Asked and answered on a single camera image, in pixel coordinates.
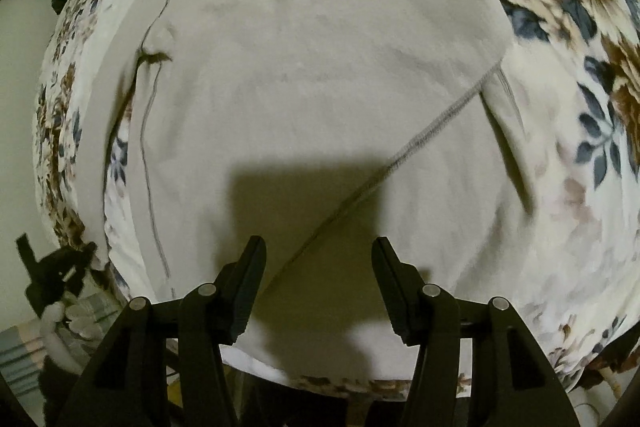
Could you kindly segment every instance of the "striped cloth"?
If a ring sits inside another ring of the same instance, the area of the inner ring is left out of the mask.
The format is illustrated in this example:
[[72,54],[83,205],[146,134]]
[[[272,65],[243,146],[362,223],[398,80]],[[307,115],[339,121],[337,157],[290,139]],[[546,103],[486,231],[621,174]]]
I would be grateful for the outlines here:
[[[79,299],[78,305],[95,319],[103,334],[120,313],[113,297],[104,292]],[[75,337],[68,333],[60,335],[65,344]],[[38,374],[46,354],[38,319],[0,332],[0,372],[17,398],[38,388]]]

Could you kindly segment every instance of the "round metal bolt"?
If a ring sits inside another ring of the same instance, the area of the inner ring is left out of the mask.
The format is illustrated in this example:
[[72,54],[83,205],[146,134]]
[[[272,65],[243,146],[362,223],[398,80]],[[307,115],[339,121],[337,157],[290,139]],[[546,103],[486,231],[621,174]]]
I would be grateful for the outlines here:
[[422,293],[429,297],[437,297],[440,295],[440,287],[434,284],[425,284],[422,287]]
[[210,282],[204,283],[198,288],[198,293],[203,297],[210,297],[216,292],[216,285]]
[[496,297],[492,301],[492,303],[494,307],[498,308],[501,311],[505,311],[507,308],[509,308],[509,301],[504,297]]
[[144,297],[136,297],[129,303],[129,308],[139,312],[146,306],[146,299]]

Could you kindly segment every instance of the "beige garment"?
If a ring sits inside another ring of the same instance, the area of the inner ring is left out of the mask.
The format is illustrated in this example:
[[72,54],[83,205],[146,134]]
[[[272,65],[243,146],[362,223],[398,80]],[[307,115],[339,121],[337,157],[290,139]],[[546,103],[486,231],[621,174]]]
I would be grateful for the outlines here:
[[291,375],[410,379],[370,245],[388,236],[446,289],[487,255],[498,207],[520,202],[479,97],[420,133],[510,41],[497,0],[137,0],[85,117],[85,240],[104,248],[104,156],[135,81],[127,183],[158,298],[213,280],[258,233],[268,265],[238,349]]

